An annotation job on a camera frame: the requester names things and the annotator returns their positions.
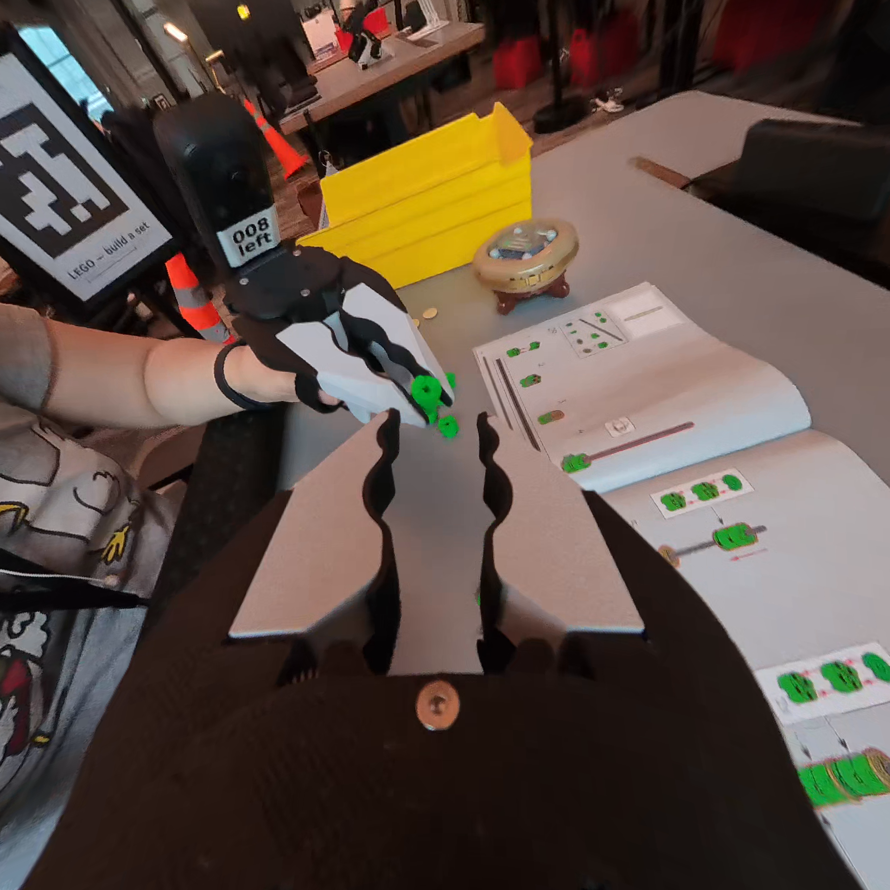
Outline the person's left forearm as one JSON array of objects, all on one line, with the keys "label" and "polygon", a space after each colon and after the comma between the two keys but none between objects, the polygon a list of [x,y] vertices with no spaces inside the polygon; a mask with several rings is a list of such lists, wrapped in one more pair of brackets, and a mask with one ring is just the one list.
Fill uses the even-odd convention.
[{"label": "person's left forearm", "polygon": [[74,426],[162,429],[200,426],[239,408],[215,379],[220,345],[162,341],[45,324],[52,351],[44,413]]}]

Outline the orange traffic cone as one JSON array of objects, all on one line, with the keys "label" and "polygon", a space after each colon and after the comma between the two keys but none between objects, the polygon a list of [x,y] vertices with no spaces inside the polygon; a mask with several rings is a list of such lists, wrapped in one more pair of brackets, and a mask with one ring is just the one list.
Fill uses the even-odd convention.
[{"label": "orange traffic cone", "polygon": [[227,345],[236,337],[223,322],[210,295],[200,283],[183,252],[166,261],[165,269],[184,320],[205,340]]},{"label": "orange traffic cone", "polygon": [[301,172],[311,160],[305,153],[295,149],[287,139],[284,138],[270,122],[262,116],[258,108],[248,99],[243,99],[242,103],[248,114],[253,118],[255,124],[260,129],[263,138],[273,151],[273,154],[282,168],[285,180],[292,179],[296,174]]}]

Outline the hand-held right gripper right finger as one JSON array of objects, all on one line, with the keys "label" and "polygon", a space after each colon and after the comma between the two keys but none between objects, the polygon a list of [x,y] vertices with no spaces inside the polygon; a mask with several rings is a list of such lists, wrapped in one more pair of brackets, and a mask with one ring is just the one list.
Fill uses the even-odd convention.
[{"label": "hand-held right gripper right finger", "polygon": [[584,491],[504,420],[483,412],[476,432],[491,515],[478,589],[483,672],[504,673],[527,642],[559,660],[577,638],[642,636]]}]

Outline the red storage bin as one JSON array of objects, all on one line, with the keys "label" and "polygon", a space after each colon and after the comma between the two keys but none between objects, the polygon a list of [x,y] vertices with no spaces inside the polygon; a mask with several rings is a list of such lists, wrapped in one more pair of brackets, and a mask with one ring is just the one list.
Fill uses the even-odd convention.
[{"label": "red storage bin", "polygon": [[640,24],[632,11],[618,10],[596,26],[576,27],[570,42],[571,84],[595,87],[623,75],[640,53]]},{"label": "red storage bin", "polygon": [[498,90],[520,90],[543,75],[538,35],[501,41],[493,53],[493,73]]}]

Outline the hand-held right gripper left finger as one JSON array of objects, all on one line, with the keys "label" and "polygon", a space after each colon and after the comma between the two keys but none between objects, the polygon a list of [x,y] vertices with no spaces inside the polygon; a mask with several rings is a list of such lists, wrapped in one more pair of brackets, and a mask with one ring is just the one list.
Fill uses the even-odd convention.
[{"label": "hand-held right gripper left finger", "polygon": [[290,490],[228,631],[233,642],[290,641],[281,674],[316,674],[333,646],[387,674],[401,624],[392,531],[401,417],[390,408]]}]

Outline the person's left hand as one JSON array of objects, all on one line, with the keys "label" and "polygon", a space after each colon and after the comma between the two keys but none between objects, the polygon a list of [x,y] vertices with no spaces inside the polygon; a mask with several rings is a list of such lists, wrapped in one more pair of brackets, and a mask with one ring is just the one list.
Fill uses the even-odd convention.
[{"label": "person's left hand", "polygon": [[295,374],[264,365],[249,346],[234,350],[225,372],[229,384],[239,393],[264,403],[299,404]]}]

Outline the framed marker sign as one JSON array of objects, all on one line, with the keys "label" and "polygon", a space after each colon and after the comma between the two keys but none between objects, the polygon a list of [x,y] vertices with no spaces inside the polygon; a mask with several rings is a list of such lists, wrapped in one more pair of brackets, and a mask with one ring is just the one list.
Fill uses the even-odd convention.
[{"label": "framed marker sign", "polygon": [[86,312],[160,268],[180,246],[95,121],[12,24],[2,22],[2,258]]}]

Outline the yellow plastic bin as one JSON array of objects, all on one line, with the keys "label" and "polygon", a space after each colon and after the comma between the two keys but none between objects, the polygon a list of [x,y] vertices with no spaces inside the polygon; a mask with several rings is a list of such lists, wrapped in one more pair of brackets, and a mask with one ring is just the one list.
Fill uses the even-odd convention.
[{"label": "yellow plastic bin", "polygon": [[450,272],[532,215],[532,139],[497,102],[324,178],[328,227],[296,240],[399,289]]}]

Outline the grey printed shirt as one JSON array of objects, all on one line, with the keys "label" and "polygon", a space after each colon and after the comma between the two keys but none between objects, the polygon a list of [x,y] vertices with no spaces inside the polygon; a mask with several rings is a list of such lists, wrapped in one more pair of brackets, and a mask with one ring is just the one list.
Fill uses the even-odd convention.
[{"label": "grey printed shirt", "polygon": [[[2,305],[2,556],[147,601],[178,512],[44,416],[52,351],[35,311]],[[20,888],[61,817],[145,611],[2,610],[2,888]]]}]

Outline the white instruction booklet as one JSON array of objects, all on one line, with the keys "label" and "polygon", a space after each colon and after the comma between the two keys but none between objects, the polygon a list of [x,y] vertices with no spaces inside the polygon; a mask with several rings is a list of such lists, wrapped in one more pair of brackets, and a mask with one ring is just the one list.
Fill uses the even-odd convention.
[{"label": "white instruction booklet", "polygon": [[888,486],[784,374],[649,283],[473,355],[506,427],[715,613],[830,841],[888,888]]}]

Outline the round gold brick model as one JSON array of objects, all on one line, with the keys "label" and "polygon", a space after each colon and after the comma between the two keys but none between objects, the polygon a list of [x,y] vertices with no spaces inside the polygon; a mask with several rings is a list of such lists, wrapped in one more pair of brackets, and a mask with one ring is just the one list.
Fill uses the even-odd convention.
[{"label": "round gold brick model", "polygon": [[567,272],[579,250],[574,225],[537,217],[501,229],[476,251],[471,267],[496,300],[500,316],[540,296],[564,299],[571,287]]}]

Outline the dark textured panel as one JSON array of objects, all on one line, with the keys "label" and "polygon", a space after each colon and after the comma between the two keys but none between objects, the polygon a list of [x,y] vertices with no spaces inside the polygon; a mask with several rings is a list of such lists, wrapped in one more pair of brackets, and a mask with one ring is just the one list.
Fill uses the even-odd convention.
[{"label": "dark textured panel", "polygon": [[142,629],[191,583],[277,492],[286,407],[245,411],[209,422]]}]

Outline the brown wooden strip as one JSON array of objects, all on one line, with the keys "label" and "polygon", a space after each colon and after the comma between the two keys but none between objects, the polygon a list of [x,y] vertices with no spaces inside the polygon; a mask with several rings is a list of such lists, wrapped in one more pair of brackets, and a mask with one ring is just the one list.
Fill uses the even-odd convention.
[{"label": "brown wooden strip", "polygon": [[693,181],[690,177],[685,176],[681,172],[673,171],[672,169],[645,157],[633,157],[629,160],[629,165],[633,169],[643,172],[651,178],[679,191],[686,190]]}]

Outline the black chair back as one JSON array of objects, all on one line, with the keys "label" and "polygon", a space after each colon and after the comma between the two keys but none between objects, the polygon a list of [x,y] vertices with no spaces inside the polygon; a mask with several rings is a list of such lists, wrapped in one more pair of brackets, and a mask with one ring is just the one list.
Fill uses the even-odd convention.
[{"label": "black chair back", "polygon": [[874,228],[888,217],[888,128],[761,120],[745,136],[725,200],[751,220]]}]

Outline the grey background table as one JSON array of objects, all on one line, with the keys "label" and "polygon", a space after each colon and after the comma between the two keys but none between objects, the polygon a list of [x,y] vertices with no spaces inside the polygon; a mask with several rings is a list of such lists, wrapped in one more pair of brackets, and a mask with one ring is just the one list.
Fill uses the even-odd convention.
[{"label": "grey background table", "polygon": [[302,131],[307,121],[316,123],[351,106],[382,94],[435,66],[480,45],[486,34],[482,23],[451,22],[417,41],[402,35],[383,41],[388,56],[364,70],[344,58],[316,74],[316,101],[282,117],[280,129],[285,135]]}]

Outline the black wristband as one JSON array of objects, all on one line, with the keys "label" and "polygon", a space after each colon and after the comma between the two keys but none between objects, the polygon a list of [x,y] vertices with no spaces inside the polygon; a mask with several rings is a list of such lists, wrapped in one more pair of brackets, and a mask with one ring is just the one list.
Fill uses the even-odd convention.
[{"label": "black wristband", "polygon": [[239,393],[235,388],[233,388],[228,381],[225,372],[225,365],[229,355],[239,348],[247,346],[247,343],[242,340],[236,340],[230,343],[225,344],[221,350],[217,352],[215,357],[214,366],[213,366],[213,374],[217,389],[223,395],[228,402],[237,407],[242,411],[247,412],[264,412],[272,409],[272,404],[264,403],[247,395],[243,395]]}]

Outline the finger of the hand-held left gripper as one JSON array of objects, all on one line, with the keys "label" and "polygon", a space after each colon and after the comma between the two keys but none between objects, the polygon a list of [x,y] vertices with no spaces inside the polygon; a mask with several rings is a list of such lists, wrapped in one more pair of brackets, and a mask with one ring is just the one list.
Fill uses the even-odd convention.
[{"label": "finger of the hand-held left gripper", "polygon": [[454,391],[445,371],[390,286],[362,282],[345,290],[340,306],[326,317],[326,326],[337,345],[367,368],[357,383],[345,385],[340,397],[350,409],[422,412],[410,397],[418,375],[437,377],[443,389],[441,406],[453,406]]},{"label": "finger of the hand-held left gripper", "polygon": [[330,317],[291,322],[275,344],[306,395],[327,395],[367,423],[389,409],[430,425],[430,349],[410,317]]}]

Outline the grey desk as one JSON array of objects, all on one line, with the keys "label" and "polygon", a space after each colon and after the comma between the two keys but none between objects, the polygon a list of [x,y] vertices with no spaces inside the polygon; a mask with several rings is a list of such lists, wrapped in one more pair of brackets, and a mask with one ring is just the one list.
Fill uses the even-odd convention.
[{"label": "grey desk", "polygon": [[455,676],[462,709],[431,731],[400,700],[424,755],[381,749],[396,785],[369,803],[369,863],[383,888],[888,888],[888,796],[825,825],[795,777],[807,754],[780,726],[755,673],[855,643],[888,649],[888,298],[630,165],[690,174],[728,161],[761,106],[683,95],[534,163],[541,207],[574,217],[582,252],[572,304],[648,280],[706,332],[790,377],[817,432],[719,459],[663,439],[609,464],[639,483],[605,495],[653,546],[765,521],[763,542],[693,554],[679,571],[634,553],[643,639],[581,638],[591,676],[478,674],[483,539],[493,515],[475,416],[489,407],[470,348],[553,308],[496,322],[469,273],[406,292],[439,306],[429,328],[458,373],[464,431],[447,443],[404,427],[392,524],[403,613],[389,699],[420,673]]}]

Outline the black and white toy robot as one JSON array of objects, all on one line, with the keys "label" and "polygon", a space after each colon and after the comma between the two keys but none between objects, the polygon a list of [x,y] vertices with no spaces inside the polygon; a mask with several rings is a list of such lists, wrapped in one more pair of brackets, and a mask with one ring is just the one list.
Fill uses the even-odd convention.
[{"label": "black and white toy robot", "polygon": [[346,26],[351,36],[348,58],[361,70],[368,70],[384,61],[382,41],[365,25],[365,18],[365,13],[355,7]]}]

